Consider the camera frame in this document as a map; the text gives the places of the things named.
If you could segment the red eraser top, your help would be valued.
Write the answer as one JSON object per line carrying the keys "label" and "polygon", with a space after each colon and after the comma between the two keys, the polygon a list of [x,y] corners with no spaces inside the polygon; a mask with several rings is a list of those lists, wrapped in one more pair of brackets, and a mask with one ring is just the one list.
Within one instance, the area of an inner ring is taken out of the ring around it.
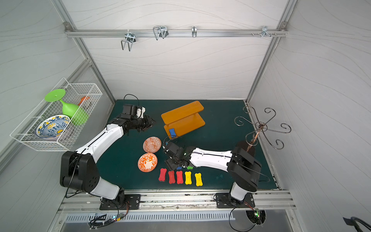
{"label": "red eraser top", "polygon": [[177,184],[183,184],[184,183],[183,171],[177,171],[176,172],[176,182],[177,182]]}
{"label": "red eraser top", "polygon": [[168,177],[169,177],[169,184],[175,184],[176,180],[175,180],[174,171],[169,171]]}

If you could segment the pink eraser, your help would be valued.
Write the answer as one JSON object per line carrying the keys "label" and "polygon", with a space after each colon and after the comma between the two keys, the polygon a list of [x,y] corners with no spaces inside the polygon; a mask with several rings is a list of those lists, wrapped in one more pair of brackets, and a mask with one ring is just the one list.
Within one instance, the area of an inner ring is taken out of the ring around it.
{"label": "pink eraser", "polygon": [[167,173],[167,169],[166,168],[161,168],[160,169],[160,174],[159,174],[159,182],[165,182],[166,180],[166,173]]}

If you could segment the yellow eraser top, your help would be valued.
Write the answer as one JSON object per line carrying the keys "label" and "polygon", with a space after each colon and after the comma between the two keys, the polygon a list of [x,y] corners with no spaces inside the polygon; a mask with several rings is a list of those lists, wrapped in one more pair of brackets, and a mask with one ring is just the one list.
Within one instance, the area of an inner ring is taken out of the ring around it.
{"label": "yellow eraser top", "polygon": [[203,179],[202,179],[202,174],[201,173],[196,173],[195,174],[195,179],[196,179],[196,186],[197,187],[203,186]]}
{"label": "yellow eraser top", "polygon": [[192,184],[192,173],[190,171],[185,172],[185,184],[191,185]]}

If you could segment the orange wooden two-tier shelf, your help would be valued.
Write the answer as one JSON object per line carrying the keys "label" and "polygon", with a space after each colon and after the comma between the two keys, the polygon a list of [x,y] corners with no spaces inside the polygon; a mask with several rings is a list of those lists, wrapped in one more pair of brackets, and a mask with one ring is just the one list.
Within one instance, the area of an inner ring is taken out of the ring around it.
{"label": "orange wooden two-tier shelf", "polygon": [[181,137],[205,125],[200,116],[204,106],[199,101],[194,101],[161,115],[165,123],[164,129],[170,137],[169,129],[175,129],[177,137]]}

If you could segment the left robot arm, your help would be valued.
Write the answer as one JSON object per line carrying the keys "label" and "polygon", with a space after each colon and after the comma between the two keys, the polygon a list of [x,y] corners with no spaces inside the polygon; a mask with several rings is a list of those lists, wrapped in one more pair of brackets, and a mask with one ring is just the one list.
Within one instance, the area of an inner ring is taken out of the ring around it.
{"label": "left robot arm", "polygon": [[114,118],[97,136],[76,151],[67,151],[61,158],[60,185],[102,198],[106,204],[119,208],[126,203],[123,188],[104,180],[97,162],[104,152],[131,130],[145,131],[156,122],[148,115],[141,118]]}

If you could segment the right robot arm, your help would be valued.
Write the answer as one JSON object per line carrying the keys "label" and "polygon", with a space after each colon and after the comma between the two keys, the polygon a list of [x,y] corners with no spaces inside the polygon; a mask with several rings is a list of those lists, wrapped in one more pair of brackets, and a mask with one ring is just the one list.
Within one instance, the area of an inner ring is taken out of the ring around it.
{"label": "right robot arm", "polygon": [[165,163],[171,171],[178,167],[207,167],[227,172],[234,180],[228,196],[231,205],[242,204],[247,193],[258,190],[262,165],[255,159],[255,149],[245,141],[229,151],[181,148],[173,142],[164,145],[163,150],[169,156]]}

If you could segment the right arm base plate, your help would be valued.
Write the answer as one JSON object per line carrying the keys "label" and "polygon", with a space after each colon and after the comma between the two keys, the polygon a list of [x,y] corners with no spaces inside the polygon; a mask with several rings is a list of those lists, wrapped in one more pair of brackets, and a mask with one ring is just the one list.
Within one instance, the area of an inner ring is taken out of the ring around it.
{"label": "right arm base plate", "polygon": [[255,208],[253,194],[248,192],[243,201],[233,200],[228,193],[216,193],[213,196],[217,208]]}

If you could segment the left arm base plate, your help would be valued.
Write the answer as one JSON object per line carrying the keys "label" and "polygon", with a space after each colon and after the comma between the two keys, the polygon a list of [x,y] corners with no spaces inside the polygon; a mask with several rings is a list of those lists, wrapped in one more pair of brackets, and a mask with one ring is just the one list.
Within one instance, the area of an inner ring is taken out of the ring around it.
{"label": "left arm base plate", "polygon": [[102,198],[99,210],[138,210],[140,201],[141,194],[126,194],[123,198],[119,195],[114,200]]}

